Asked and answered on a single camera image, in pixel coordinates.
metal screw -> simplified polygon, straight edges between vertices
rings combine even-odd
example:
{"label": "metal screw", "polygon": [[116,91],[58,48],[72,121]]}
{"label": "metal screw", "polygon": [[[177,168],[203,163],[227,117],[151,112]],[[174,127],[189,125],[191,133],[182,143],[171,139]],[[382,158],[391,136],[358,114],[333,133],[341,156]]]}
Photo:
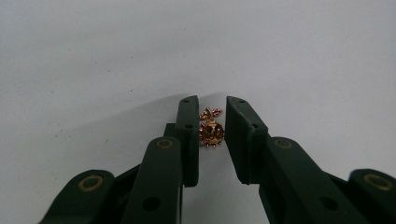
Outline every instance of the metal screw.
{"label": "metal screw", "polygon": [[291,148],[292,147],[292,143],[287,140],[284,140],[284,139],[275,140],[275,145],[277,147],[282,147],[282,148]]}
{"label": "metal screw", "polygon": [[155,146],[158,148],[162,148],[162,149],[166,149],[169,148],[173,145],[173,142],[169,139],[161,139],[160,141],[158,141]]}
{"label": "metal screw", "polygon": [[393,188],[393,184],[390,181],[379,175],[368,174],[365,175],[363,179],[366,183],[384,191],[388,191]]}
{"label": "metal screw", "polygon": [[103,184],[104,179],[99,175],[89,175],[79,181],[78,188],[83,192],[90,192],[96,189]]}

screw hole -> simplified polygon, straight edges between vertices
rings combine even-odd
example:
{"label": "screw hole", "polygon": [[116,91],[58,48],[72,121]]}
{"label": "screw hole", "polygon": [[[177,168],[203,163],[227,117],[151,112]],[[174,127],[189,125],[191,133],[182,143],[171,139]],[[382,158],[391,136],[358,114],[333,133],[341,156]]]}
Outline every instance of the screw hole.
{"label": "screw hole", "polygon": [[157,210],[161,205],[161,201],[159,198],[147,198],[144,202],[143,202],[143,209],[148,211],[148,212],[152,212]]}
{"label": "screw hole", "polygon": [[99,183],[99,179],[98,178],[92,178],[92,179],[87,179],[82,186],[84,186],[84,188],[92,188],[94,186],[96,186]]}
{"label": "screw hole", "polygon": [[328,210],[335,211],[338,209],[338,203],[331,198],[321,197],[320,202]]}

rivet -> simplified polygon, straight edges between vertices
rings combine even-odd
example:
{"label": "rivet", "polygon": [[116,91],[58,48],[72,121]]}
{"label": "rivet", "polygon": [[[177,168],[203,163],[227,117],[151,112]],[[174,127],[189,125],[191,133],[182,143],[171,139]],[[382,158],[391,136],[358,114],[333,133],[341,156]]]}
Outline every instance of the rivet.
{"label": "rivet", "polygon": [[379,175],[368,174],[365,175],[363,179],[366,183],[384,191],[388,191],[393,188],[393,184],[390,181]]}
{"label": "rivet", "polygon": [[173,145],[173,142],[169,139],[161,139],[160,141],[158,141],[155,146],[158,148],[162,148],[162,149],[166,149],[169,148]]}
{"label": "rivet", "polygon": [[89,175],[79,181],[78,188],[83,192],[90,192],[96,189],[103,184],[104,179],[99,175]]}
{"label": "rivet", "polygon": [[284,140],[284,139],[275,140],[275,145],[277,147],[282,147],[282,148],[291,148],[292,147],[292,143],[287,140]]}

white surface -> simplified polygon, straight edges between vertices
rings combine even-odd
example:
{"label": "white surface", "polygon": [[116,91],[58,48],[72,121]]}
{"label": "white surface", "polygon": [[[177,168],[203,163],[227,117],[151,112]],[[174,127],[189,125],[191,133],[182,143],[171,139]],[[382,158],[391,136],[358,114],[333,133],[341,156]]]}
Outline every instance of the white surface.
{"label": "white surface", "polygon": [[[325,171],[396,176],[394,1],[1,1],[0,223],[73,176],[119,175],[178,101],[248,100]],[[226,146],[201,150],[183,223],[266,223]]]}

jewelry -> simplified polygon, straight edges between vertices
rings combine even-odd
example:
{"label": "jewelry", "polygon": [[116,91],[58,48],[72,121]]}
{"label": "jewelry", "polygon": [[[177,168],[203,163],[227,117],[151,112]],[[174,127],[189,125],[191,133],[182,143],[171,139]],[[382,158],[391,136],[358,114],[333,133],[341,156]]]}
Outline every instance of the jewelry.
{"label": "jewelry", "polygon": [[199,137],[201,143],[206,144],[207,147],[216,147],[216,144],[221,145],[224,138],[224,130],[221,124],[215,121],[215,118],[220,116],[222,109],[216,108],[211,110],[209,107],[199,116],[199,120],[206,120],[199,128]]}

